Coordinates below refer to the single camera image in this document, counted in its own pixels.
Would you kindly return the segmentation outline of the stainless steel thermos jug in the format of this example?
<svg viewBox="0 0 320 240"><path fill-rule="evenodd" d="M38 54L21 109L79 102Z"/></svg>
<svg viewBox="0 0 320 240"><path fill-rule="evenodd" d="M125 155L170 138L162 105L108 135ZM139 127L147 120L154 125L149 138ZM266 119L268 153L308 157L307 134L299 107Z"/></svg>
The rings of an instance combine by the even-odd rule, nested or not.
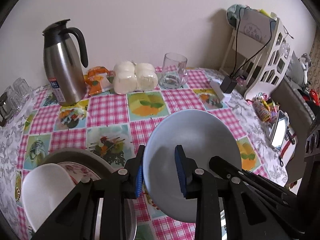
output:
<svg viewBox="0 0 320 240"><path fill-rule="evenodd" d="M67 27L69 19L43 31L43 64L46 77L61 106L81 101L87 93L82 68L88 67L85 38L80 29Z"/></svg>

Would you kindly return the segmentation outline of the white square bowl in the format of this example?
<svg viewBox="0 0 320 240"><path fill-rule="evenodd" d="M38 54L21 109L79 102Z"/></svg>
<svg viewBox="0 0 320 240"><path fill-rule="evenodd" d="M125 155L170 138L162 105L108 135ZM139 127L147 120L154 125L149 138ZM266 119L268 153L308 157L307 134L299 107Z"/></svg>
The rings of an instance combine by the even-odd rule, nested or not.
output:
<svg viewBox="0 0 320 240"><path fill-rule="evenodd" d="M44 164L30 171L22 183L22 204L31 227L37 231L75 187L64 168Z"/></svg>

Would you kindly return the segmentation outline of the black power adapter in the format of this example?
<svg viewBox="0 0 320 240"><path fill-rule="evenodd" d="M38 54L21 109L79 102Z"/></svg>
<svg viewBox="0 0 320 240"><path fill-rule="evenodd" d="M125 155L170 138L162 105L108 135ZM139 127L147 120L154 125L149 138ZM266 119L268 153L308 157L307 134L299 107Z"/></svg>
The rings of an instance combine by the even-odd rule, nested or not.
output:
<svg viewBox="0 0 320 240"><path fill-rule="evenodd" d="M234 78L231 78L229 76L225 76L223 79L220 89L222 90L223 93L226 94L231 94L231 92L234 90L234 88L237 85L237 81Z"/></svg>

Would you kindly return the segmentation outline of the floral rim round plate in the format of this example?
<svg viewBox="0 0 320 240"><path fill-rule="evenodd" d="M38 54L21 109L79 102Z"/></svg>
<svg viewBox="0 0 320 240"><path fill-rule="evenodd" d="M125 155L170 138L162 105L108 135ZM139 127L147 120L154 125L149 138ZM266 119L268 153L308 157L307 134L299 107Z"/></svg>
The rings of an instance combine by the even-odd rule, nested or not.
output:
<svg viewBox="0 0 320 240"><path fill-rule="evenodd" d="M96 173L94 173L91 169L87 168L84 165L71 161L64 161L58 163L58 165L67 171L75 185L85 177L90 178L93 181L100 179L100 177Z"/></svg>

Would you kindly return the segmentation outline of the smartphone on stand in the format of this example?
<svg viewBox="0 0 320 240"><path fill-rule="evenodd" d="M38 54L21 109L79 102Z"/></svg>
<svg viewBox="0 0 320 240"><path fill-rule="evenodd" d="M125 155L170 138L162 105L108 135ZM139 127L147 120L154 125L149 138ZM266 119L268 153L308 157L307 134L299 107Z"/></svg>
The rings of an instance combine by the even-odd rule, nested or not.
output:
<svg viewBox="0 0 320 240"><path fill-rule="evenodd" d="M278 111L276 122L272 125L269 135L269 141L273 148L280 150L283 144L287 128L289 125L289 116L282 110Z"/></svg>

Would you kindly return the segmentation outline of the clear drinking glass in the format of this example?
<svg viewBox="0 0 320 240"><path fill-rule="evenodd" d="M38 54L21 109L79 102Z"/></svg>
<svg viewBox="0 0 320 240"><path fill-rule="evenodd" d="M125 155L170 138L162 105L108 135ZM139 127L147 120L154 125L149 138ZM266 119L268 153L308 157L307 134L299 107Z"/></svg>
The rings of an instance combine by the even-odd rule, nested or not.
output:
<svg viewBox="0 0 320 240"><path fill-rule="evenodd" d="M28 101L33 92L33 89L28 85L26 80L20 77L14 81L13 88L20 95L23 103Z"/></svg>
<svg viewBox="0 0 320 240"><path fill-rule="evenodd" d="M20 95L11 86L8 86L5 90L7 96L15 110L16 114L19 114L23 107L23 100Z"/></svg>

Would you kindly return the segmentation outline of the colourful candy roll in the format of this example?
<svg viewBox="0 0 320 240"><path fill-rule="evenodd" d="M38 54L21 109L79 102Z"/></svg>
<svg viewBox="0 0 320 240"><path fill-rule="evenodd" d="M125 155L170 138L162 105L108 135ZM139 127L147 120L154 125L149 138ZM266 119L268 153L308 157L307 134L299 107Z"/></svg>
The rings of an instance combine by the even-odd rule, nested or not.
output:
<svg viewBox="0 0 320 240"><path fill-rule="evenodd" d="M253 102L253 108L262 122L274 123L278 116L279 105L271 98L264 100L259 98Z"/></svg>

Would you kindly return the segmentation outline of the clear glass mug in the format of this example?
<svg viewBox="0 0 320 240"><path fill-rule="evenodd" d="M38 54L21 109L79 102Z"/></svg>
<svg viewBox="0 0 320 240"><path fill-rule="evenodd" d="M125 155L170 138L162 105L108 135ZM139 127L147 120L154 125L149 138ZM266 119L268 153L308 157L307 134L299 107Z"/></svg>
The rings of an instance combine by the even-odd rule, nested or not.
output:
<svg viewBox="0 0 320 240"><path fill-rule="evenodd" d="M178 89L188 80L187 58L178 53L164 55L160 84L166 89Z"/></svg>

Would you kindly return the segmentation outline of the grey chair back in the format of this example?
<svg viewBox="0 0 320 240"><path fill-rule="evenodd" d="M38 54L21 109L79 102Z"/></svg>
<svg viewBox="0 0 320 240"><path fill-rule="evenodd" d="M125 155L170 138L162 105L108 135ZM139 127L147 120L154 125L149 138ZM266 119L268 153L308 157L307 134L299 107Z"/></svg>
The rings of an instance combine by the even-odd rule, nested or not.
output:
<svg viewBox="0 0 320 240"><path fill-rule="evenodd" d="M296 136L296 148L293 157L285 165L291 184L304 174L305 143L315 115L298 91L298 85L284 77L279 86L271 93L271 98L280 104L280 109L289 115L290 125Z"/></svg>

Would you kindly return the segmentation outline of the white paper bag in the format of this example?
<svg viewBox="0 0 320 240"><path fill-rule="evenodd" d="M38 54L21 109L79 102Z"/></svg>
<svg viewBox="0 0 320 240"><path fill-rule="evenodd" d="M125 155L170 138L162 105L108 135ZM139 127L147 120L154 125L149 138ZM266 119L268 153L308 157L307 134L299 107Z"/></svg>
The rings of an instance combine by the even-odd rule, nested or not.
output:
<svg viewBox="0 0 320 240"><path fill-rule="evenodd" d="M249 6L234 4L227 9L226 17L228 23L261 44L266 44L272 36L276 21L259 10L251 9Z"/></svg>

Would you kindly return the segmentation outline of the light blue bowl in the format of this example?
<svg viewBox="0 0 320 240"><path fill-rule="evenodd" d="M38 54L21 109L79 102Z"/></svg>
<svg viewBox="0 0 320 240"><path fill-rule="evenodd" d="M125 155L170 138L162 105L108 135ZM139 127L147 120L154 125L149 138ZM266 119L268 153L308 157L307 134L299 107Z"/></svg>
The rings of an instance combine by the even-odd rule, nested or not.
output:
<svg viewBox="0 0 320 240"><path fill-rule="evenodd" d="M181 222L196 220L195 199L186 200L180 190L175 147L209 171L209 161L220 156L241 168L240 151L228 127L211 113L188 109L164 118L152 131L143 156L144 183L152 201L167 216Z"/></svg>

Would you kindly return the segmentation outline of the stainless steel round plate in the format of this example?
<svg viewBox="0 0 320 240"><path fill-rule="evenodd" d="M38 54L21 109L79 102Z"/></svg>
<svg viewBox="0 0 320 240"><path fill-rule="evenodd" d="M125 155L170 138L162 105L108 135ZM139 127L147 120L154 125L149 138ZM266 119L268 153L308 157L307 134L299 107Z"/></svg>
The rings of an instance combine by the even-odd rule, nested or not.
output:
<svg viewBox="0 0 320 240"><path fill-rule="evenodd" d="M87 150L79 148L65 148L56 150L46 156L41 165L54 163L77 164L89 169L98 179L105 179L116 170L103 158ZM126 239L135 239L137 232L137 219L133 201L126 199L124 202Z"/></svg>

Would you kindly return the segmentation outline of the orange snack packet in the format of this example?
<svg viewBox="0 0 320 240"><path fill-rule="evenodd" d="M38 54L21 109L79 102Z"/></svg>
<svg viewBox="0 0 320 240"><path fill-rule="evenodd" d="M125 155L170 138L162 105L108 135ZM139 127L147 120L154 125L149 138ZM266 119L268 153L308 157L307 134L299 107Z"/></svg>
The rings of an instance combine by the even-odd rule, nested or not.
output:
<svg viewBox="0 0 320 240"><path fill-rule="evenodd" d="M88 87L89 96L107 92L113 88L114 74L102 66L90 68L84 75L85 83Z"/></svg>

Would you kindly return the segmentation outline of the glass coffee pot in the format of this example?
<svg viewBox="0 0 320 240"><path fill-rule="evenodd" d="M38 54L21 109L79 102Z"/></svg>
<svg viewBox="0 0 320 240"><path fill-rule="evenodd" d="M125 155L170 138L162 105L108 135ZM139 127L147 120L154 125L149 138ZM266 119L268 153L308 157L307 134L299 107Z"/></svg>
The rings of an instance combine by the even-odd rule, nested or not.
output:
<svg viewBox="0 0 320 240"><path fill-rule="evenodd" d="M1 127L4 127L8 120L12 117L13 111L9 102L7 92L4 92L0 98Z"/></svg>

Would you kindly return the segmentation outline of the packed white steamed buns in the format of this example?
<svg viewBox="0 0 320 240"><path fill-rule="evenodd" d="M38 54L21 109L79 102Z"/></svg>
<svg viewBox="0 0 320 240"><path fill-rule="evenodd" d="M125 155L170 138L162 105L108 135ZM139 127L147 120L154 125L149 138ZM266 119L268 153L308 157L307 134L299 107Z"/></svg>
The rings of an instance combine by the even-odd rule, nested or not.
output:
<svg viewBox="0 0 320 240"><path fill-rule="evenodd" d="M113 68L113 88L116 94L150 91L156 88L158 76L150 63L123 61Z"/></svg>

